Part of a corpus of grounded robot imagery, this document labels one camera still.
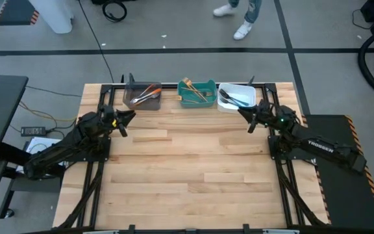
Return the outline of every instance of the spoon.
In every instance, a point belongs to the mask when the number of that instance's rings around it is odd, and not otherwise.
[[[232,100],[233,102],[235,102],[236,104],[238,104],[238,107],[239,107],[239,106],[242,106],[242,105],[244,105],[244,106],[248,106],[248,105],[249,105],[248,103],[246,103],[246,102],[244,102],[244,101],[240,101],[240,100],[237,100],[236,98],[230,97],[230,96],[226,93],[226,91],[224,91],[224,90],[222,90],[222,89],[219,90],[219,93],[220,93],[220,95],[222,95],[225,99],[230,99],[230,100]]]

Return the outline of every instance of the orange-handled utensil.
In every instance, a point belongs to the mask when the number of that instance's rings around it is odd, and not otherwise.
[[[196,90],[194,90],[194,89],[191,89],[191,88],[185,88],[185,87],[181,87],[181,89],[190,90],[190,91],[192,91],[192,92],[199,92],[199,93],[201,93],[204,97],[213,96],[213,93],[212,93],[212,92],[201,92],[201,91],[196,91]]]
[[[134,98],[131,100],[131,104],[133,105],[139,105],[143,101],[149,99],[149,98],[156,98],[161,93],[161,88],[157,88],[156,90],[150,92],[149,94],[145,95],[144,97]]]
[[[197,96],[199,96],[200,98],[203,98],[205,101],[207,101],[207,99],[200,93],[200,91],[198,91],[194,86],[193,86],[193,83],[192,81],[185,77],[185,78],[182,78],[182,81],[184,82],[184,84],[186,84],[189,88],[195,90],[196,92],[194,92]]]
[[[141,97],[146,91],[148,91],[152,86],[154,86],[154,84],[150,84],[148,86],[148,88],[146,88],[140,95],[138,95],[138,97]]]

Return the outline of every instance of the person's leg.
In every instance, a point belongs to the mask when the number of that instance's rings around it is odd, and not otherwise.
[[[223,5],[213,10],[214,16],[226,16],[236,12],[236,7],[239,4],[239,0],[229,0],[229,4]]]
[[[249,0],[249,6],[245,15],[245,20],[254,23],[259,16],[260,5],[262,0]]]
[[[253,23],[259,16],[261,4],[262,0],[249,0],[249,7],[245,15],[245,21],[233,35],[233,38],[235,40],[241,40],[245,38],[247,33],[252,29]]]

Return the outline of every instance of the jeans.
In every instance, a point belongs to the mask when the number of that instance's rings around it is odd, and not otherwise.
[[[239,4],[239,0],[229,0],[229,4],[235,8]],[[245,15],[245,20],[254,23],[259,16],[260,5],[262,0],[249,0],[249,6]]]

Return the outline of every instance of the teal plastic bin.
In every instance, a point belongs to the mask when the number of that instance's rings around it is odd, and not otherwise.
[[[193,86],[200,92],[211,92],[213,95],[205,96],[207,102],[205,102],[202,98],[197,96],[195,92],[191,90],[185,90],[183,88],[189,88],[187,84],[180,81],[179,85],[177,86],[177,92],[181,96],[182,101],[180,101],[181,106],[184,108],[205,108],[211,107],[217,100],[218,91],[216,89],[216,83],[213,80],[209,80],[207,83],[193,83]]]

